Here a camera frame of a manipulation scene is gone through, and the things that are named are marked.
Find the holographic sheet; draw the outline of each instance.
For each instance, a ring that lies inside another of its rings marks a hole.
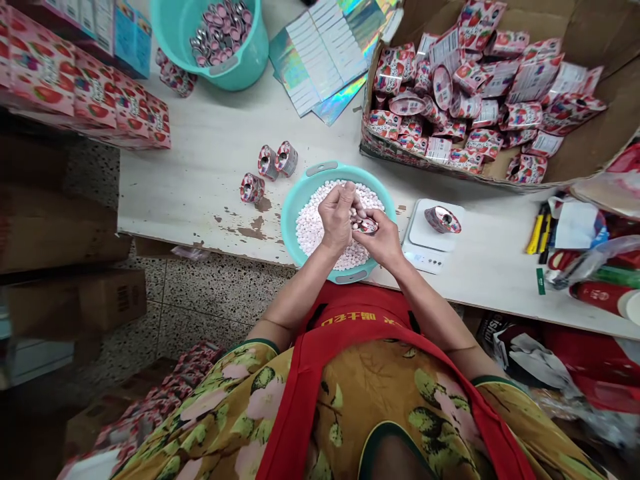
[[[378,32],[387,21],[385,14],[387,11],[389,15],[391,14],[391,4],[395,4],[396,1],[338,0],[337,2],[358,47],[362,51],[366,65],[371,62]],[[386,11],[381,9],[379,3],[384,6]],[[273,64],[274,77],[283,84],[289,96],[292,95],[292,92],[296,92],[296,88],[309,80],[307,70],[303,66],[286,28],[282,29],[271,41],[269,57]],[[318,94],[318,102],[312,110],[326,124],[331,125],[364,85],[365,80],[366,75],[360,75],[350,83],[343,85],[334,95],[326,95],[324,99],[322,95]]]
[[[354,11],[356,11],[356,7],[360,7],[360,9],[362,7],[370,7],[371,3],[372,2],[370,0],[369,1],[339,0],[338,6],[340,6],[343,13],[347,17],[347,23],[348,23],[349,18],[351,17],[351,14]],[[393,14],[393,11],[397,3],[398,3],[398,0],[377,0],[376,1],[378,8],[385,16],[385,20],[383,24],[386,24],[386,22],[388,22],[388,20],[391,18],[391,15]],[[372,29],[370,31],[369,38],[367,38],[366,34],[364,33],[360,35],[362,40],[359,41],[359,45],[363,50],[363,54],[365,56],[365,59],[368,65],[371,62],[371,57],[373,55],[373,50],[375,48],[376,39],[378,36],[378,32],[380,32],[380,30],[382,30],[382,27],[379,27],[375,31],[373,31]],[[283,83],[283,80],[280,76],[280,71],[276,67],[276,64],[274,63],[273,66],[274,66],[273,76],[280,83]],[[318,116],[318,118],[320,118],[320,120],[322,120],[327,126],[329,127],[332,126],[333,123],[338,119],[340,114],[342,114],[342,112],[347,108],[348,104],[350,104],[351,100],[353,100],[353,98],[356,96],[360,88],[362,88],[362,86],[366,83],[366,81],[367,81],[367,74],[364,74],[361,77],[357,78],[356,80],[352,81],[342,90],[340,90],[338,93],[334,94],[327,100],[324,100],[324,102],[316,105],[312,109],[312,112],[314,112],[316,116]]]

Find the yellow marker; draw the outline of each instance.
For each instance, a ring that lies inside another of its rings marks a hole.
[[[542,240],[540,242],[540,249],[538,250],[538,253],[542,253],[547,249],[547,244],[549,242],[549,232],[551,230],[551,214],[550,213],[547,214],[547,218],[545,220],[546,220],[547,226],[545,228],[544,233],[542,234]]]
[[[535,219],[535,225],[533,226],[533,232],[531,234],[531,240],[527,247],[527,255],[535,255],[538,251],[538,240],[540,240],[540,230],[542,229],[542,220],[545,218],[544,205],[540,207],[538,216]]]

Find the teal bucket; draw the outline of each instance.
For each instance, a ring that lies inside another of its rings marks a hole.
[[[251,31],[232,58],[215,67],[198,67],[189,38],[195,36],[202,14],[216,0],[151,0],[151,26],[158,46],[178,67],[200,75],[228,91],[244,90],[258,81],[267,66],[269,38],[262,0],[243,0],[253,15]]]
[[[306,170],[302,178],[296,182],[289,191],[285,203],[282,206],[282,214],[280,219],[280,230],[285,247],[296,266],[301,267],[307,261],[308,256],[302,251],[298,244],[298,238],[295,236],[295,221],[298,218],[300,210],[309,202],[312,194],[315,193],[321,185],[331,180],[351,180],[354,183],[362,183],[376,192],[378,198],[385,206],[387,216],[396,221],[395,204],[382,182],[372,174],[362,168],[343,165],[340,162],[329,161],[319,163]],[[370,258],[364,265],[354,267],[352,269],[338,271],[332,270],[328,276],[328,280],[343,284],[354,283],[366,279],[373,269],[378,265],[373,258]]]

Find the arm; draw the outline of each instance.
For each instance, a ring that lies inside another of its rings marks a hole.
[[[378,223],[378,230],[371,235],[354,232],[353,237],[394,276],[425,336],[442,349],[469,380],[481,375],[506,378],[504,371],[484,353],[449,302],[405,258],[397,225],[380,210],[367,210],[367,214]]]
[[[322,242],[278,293],[247,340],[263,338],[274,342],[280,351],[289,348],[333,266],[351,242],[352,205],[360,205],[352,182],[336,186],[320,203],[318,213],[325,228]]]

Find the red apron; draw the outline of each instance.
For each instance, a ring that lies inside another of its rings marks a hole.
[[[535,478],[502,418],[442,350],[412,331],[415,326],[409,305],[401,293],[370,285],[338,286],[327,282],[305,321],[314,328],[296,339],[289,378],[256,480],[303,478],[325,365],[352,345],[386,338],[414,345],[451,368],[469,398],[499,479]]]

